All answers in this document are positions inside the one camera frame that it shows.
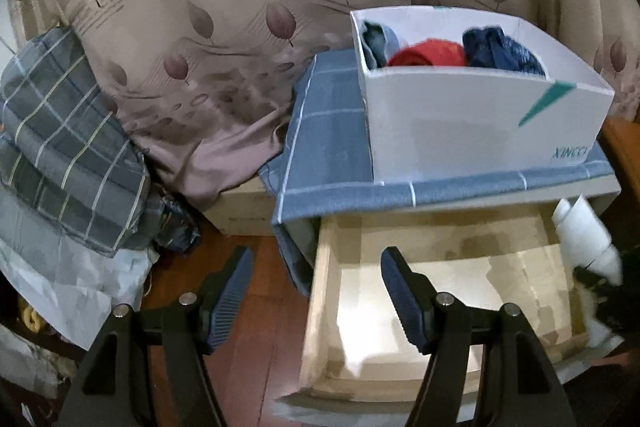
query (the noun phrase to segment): wooden floor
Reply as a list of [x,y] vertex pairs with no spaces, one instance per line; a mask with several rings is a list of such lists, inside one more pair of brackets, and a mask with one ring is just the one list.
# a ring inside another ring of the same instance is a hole
[[[225,236],[203,225],[202,244],[186,259],[164,257],[153,272],[143,308],[164,306],[200,286],[237,245],[255,255],[254,275],[226,343],[206,357],[216,397],[229,427],[302,427],[271,415],[271,401],[297,390],[308,301],[289,281],[273,237]],[[151,352],[154,401],[161,427],[177,422],[160,347]]]

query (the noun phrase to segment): folded blanket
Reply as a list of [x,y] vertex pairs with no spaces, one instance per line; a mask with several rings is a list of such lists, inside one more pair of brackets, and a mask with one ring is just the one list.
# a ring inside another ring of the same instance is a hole
[[180,252],[198,243],[193,217],[152,183],[71,29],[21,49],[0,102],[2,185],[76,241],[109,257],[151,240]]

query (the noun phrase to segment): metal screw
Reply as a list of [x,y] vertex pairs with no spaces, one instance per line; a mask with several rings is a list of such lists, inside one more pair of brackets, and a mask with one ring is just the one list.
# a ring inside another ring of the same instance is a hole
[[121,319],[129,313],[129,307],[126,304],[118,304],[113,310],[113,314]]
[[520,315],[520,308],[512,302],[507,302],[507,304],[504,305],[504,311],[511,315],[511,317],[517,317]]
[[451,306],[455,302],[453,295],[447,292],[440,292],[436,295],[436,301],[443,306]]
[[180,295],[178,302],[180,302],[180,304],[182,304],[183,306],[190,306],[197,300],[198,296],[195,293],[187,292]]

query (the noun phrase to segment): blue gripper pad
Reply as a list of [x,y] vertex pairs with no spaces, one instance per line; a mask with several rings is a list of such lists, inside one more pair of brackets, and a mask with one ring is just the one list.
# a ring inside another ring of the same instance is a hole
[[385,248],[382,252],[380,269],[407,340],[425,355],[429,341],[425,334],[424,311],[410,288],[410,280],[415,274],[396,247]]
[[236,320],[240,304],[251,281],[253,270],[254,256],[251,250],[245,248],[210,314],[207,344],[209,344],[211,352],[224,344],[229,336],[231,326]]

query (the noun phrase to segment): wooden drawer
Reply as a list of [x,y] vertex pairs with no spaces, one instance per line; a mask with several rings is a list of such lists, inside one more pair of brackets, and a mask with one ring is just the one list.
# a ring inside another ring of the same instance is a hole
[[221,192],[203,214],[225,235],[273,235],[274,207],[275,200],[261,179],[254,176],[239,187]]
[[[315,397],[413,401],[428,357],[408,343],[380,275],[400,249],[412,269],[469,306],[517,303],[552,361],[586,346],[579,297],[561,262],[554,204],[323,219],[300,387]],[[482,347],[471,349],[465,393],[478,389]]]

